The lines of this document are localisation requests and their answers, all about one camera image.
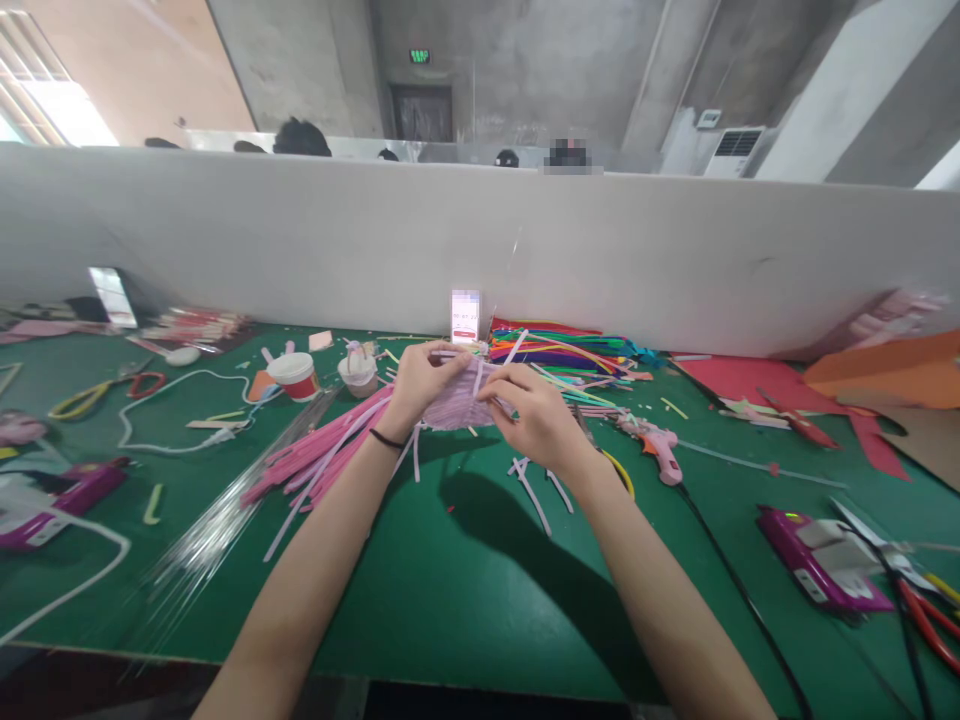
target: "paper cup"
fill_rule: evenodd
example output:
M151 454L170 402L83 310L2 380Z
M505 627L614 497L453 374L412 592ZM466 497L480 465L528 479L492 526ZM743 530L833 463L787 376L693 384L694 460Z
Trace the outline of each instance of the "paper cup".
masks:
M309 402L320 392L310 353L281 355L267 365L267 374L294 402Z
M337 372L347 390L356 398L370 397L377 391L377 361L372 355L348 355L337 365Z

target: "door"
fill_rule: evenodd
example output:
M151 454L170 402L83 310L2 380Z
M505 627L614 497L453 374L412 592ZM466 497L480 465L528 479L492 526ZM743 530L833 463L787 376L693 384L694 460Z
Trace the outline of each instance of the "door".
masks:
M397 138L453 142L453 96L449 86L391 85Z

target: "person's right hand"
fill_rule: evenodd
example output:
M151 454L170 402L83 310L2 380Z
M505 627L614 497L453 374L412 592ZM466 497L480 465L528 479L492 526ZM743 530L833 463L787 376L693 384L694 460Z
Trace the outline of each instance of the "person's right hand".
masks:
M495 398L513 405L520 417L509 417ZM489 404L494 422L517 452L552 470L568 485L603 460L560 391L525 365L505 365L494 372L477 400Z

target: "wrist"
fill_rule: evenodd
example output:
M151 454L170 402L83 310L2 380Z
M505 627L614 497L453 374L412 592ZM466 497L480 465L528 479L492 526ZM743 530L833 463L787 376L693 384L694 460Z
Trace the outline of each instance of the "wrist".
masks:
M577 455L563 478L580 505L587 504L597 491L622 485L613 464L592 445Z
M417 424L420 418L413 417L409 411L404 411L401 407L394 407L395 403L387 406L387 411L376 424L376 430L384 437L394 442L403 442L413 431L413 426Z

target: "hot glue gun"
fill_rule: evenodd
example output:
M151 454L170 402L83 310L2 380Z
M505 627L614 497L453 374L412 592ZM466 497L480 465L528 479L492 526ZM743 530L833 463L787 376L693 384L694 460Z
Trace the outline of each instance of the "hot glue gun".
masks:
M617 420L617 425L625 433L643 441L643 452L657 457L657 462L660 463L660 482L673 486L683 481L683 471L673 457L673 448L677 446L675 432L662 430L633 415L622 415Z

